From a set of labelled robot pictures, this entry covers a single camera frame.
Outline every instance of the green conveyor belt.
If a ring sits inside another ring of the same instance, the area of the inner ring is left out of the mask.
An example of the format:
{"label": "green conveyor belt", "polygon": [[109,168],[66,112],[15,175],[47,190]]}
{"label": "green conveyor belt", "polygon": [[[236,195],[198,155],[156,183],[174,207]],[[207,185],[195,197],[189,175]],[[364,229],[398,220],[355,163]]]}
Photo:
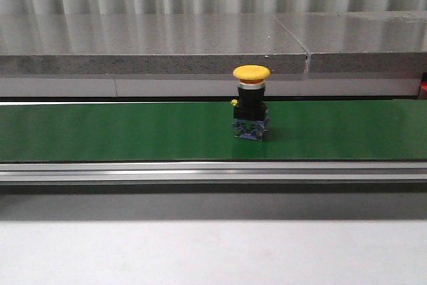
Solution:
{"label": "green conveyor belt", "polygon": [[266,141],[229,102],[0,107],[1,162],[427,159],[427,101],[275,101]]}

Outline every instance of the conveyor belt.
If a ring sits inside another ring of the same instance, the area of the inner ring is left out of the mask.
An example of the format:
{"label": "conveyor belt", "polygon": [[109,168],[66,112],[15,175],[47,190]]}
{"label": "conveyor belt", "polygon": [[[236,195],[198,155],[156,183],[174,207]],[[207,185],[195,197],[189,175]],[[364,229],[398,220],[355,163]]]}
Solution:
{"label": "conveyor belt", "polygon": [[425,160],[427,101],[273,101],[266,141],[228,102],[0,107],[1,162]]}

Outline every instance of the yellow mushroom button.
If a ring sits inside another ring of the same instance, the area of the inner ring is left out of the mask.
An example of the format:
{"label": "yellow mushroom button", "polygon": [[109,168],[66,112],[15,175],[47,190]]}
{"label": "yellow mushroom button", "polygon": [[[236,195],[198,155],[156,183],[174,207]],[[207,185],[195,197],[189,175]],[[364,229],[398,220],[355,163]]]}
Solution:
{"label": "yellow mushroom button", "polygon": [[233,76],[242,80],[261,80],[270,76],[270,70],[259,65],[243,65],[233,71]]}

